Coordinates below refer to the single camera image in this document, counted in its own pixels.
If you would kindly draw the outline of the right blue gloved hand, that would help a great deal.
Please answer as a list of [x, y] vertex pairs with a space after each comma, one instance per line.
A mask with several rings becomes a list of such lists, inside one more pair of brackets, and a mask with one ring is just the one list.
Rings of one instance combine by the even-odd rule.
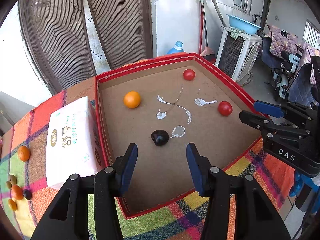
[[319, 174], [313, 178], [307, 177], [298, 171], [294, 172], [294, 184], [289, 191], [290, 197], [295, 197], [295, 206], [300, 211], [306, 212], [312, 199], [316, 196], [311, 214], [319, 210]]

